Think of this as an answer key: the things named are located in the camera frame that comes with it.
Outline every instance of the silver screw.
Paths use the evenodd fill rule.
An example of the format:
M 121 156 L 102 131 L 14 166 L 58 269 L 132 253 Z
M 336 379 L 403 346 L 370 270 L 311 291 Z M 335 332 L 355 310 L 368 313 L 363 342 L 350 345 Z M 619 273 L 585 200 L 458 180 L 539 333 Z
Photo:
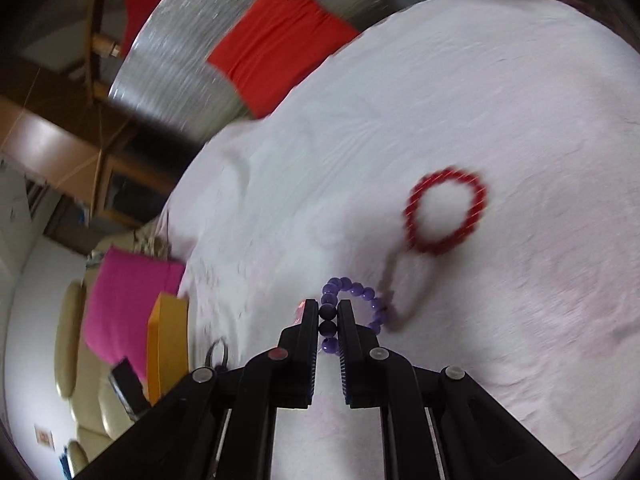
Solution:
M 459 381 L 465 376 L 465 371 L 459 366 L 447 366 L 444 373 L 449 379 L 453 379 L 454 381 Z
M 286 348 L 280 348 L 279 346 L 276 346 L 276 348 L 272 348 L 271 350 L 269 350 L 269 353 L 267 355 L 272 361 L 282 361 L 283 359 L 289 357 L 289 352 L 287 352 Z
M 213 371 L 211 368 L 198 368 L 193 371 L 191 378 L 197 383 L 206 383 L 213 378 Z
M 386 348 L 382 348 L 382 346 L 378 346 L 369 350 L 369 355 L 376 361 L 384 361 L 389 357 L 389 350 L 387 350 Z

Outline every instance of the purple bead bracelet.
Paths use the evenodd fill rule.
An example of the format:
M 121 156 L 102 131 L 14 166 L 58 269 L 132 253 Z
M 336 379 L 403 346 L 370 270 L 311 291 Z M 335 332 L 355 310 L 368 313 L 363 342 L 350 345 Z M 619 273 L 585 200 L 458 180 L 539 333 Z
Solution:
M 361 296 L 369 301 L 373 310 L 373 321 L 367 326 L 373 330 L 374 334 L 380 333 L 380 327 L 386 323 L 386 308 L 383 307 L 380 298 L 376 298 L 376 291 L 370 286 L 363 286 L 359 282 L 352 282 L 349 278 L 331 278 L 322 288 L 322 298 L 320 299 L 320 309 L 318 314 L 324 320 L 318 326 L 318 332 L 324 340 L 322 350 L 327 354 L 335 354 L 338 351 L 338 340 L 335 338 L 338 327 L 333 322 L 338 315 L 336 309 L 338 305 L 338 294 L 340 292 L 350 292 L 355 298 Z

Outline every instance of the beige sofa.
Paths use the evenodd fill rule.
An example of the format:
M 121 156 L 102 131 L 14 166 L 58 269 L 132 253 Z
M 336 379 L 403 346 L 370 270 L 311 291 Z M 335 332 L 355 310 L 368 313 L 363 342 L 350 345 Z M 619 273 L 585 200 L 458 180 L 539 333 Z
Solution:
M 96 249 L 111 245 L 132 251 L 134 233 L 102 240 Z M 76 475 L 114 440 L 129 429 L 129 419 L 109 382 L 111 367 L 100 361 L 81 337 L 84 304 L 95 282 L 98 267 L 88 269 L 82 282 L 73 282 L 66 290 L 56 333 L 54 373 L 60 397 L 68 400 L 78 424 L 76 440 L 68 444 L 69 465 Z

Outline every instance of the red bead bracelet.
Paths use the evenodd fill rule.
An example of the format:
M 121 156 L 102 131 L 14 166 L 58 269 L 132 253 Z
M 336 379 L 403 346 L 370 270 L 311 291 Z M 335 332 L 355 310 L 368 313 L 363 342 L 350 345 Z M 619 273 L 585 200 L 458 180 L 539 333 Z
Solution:
M 461 184 L 467 184 L 474 190 L 474 199 L 466 212 L 466 219 L 462 222 L 462 225 L 456 229 L 452 234 L 445 236 L 441 240 L 436 242 L 428 242 L 418 236 L 418 229 L 415 226 L 415 213 L 420 205 L 420 199 L 430 187 L 442 184 L 447 180 L 453 180 Z M 445 168 L 442 171 L 431 173 L 422 177 L 418 184 L 411 190 L 411 195 L 407 203 L 407 207 L 404 210 L 405 227 L 406 227 L 406 240 L 410 249 L 416 249 L 421 253 L 431 253 L 434 256 L 439 256 L 447 251 L 452 250 L 457 245 L 461 244 L 473 231 L 476 230 L 476 224 L 482 212 L 484 211 L 484 199 L 486 197 L 486 189 L 480 180 L 480 177 L 475 173 L 468 173 L 466 171 L 457 170 L 453 167 Z

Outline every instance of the magenta cushion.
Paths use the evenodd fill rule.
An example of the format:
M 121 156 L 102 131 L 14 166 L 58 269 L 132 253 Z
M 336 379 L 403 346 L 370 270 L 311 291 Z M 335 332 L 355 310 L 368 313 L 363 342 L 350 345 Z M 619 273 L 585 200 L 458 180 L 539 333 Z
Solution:
M 101 360 L 128 358 L 146 381 L 146 324 L 161 292 L 177 294 L 184 264 L 154 260 L 114 247 L 104 256 L 87 303 L 82 336 Z

